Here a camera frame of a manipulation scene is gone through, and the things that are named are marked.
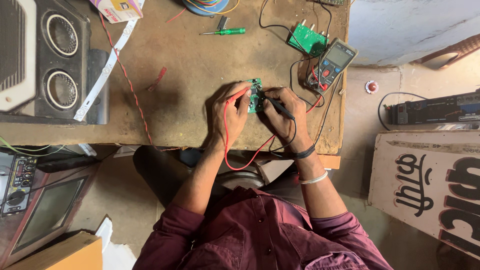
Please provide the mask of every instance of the screwdriver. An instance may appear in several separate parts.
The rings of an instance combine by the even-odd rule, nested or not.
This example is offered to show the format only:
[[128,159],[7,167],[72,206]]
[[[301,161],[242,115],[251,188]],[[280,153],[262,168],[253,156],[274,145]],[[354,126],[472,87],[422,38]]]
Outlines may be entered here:
[[201,35],[238,35],[245,34],[245,28],[232,28],[232,29],[222,29],[220,31],[201,33]]

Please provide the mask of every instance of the sign board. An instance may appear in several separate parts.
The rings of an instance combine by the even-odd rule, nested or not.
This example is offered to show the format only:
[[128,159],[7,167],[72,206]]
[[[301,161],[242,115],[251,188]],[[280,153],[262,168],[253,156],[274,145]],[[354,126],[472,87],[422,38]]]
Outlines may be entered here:
[[480,259],[480,131],[380,133],[368,202]]

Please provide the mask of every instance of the shirt pocket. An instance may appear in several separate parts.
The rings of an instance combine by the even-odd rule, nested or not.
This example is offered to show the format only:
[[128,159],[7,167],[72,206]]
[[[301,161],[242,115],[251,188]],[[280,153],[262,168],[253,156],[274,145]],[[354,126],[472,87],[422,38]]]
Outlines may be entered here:
[[244,232],[231,229],[220,238],[193,248],[177,269],[238,270],[243,257]]
[[297,225],[281,223],[280,227],[300,258],[302,269],[368,269],[354,252]]

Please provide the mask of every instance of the silver bangle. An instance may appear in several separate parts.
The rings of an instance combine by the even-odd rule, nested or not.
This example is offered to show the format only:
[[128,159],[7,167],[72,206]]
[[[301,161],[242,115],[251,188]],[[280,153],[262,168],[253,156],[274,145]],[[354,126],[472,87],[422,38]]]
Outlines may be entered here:
[[316,182],[320,182],[321,180],[325,179],[328,176],[328,171],[325,170],[325,173],[322,174],[322,176],[319,176],[317,178],[311,179],[311,180],[299,180],[300,184],[313,184]]

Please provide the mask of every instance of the multimeter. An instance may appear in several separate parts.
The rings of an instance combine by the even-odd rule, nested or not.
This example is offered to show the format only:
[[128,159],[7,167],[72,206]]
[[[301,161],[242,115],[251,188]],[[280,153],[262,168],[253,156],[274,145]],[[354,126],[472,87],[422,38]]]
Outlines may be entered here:
[[358,50],[336,37],[319,59],[320,65],[315,65],[313,70],[318,78],[318,82],[323,86],[326,84],[327,87],[325,90],[318,87],[318,82],[311,71],[306,78],[307,85],[315,91],[325,92],[333,81],[352,63],[358,52]]

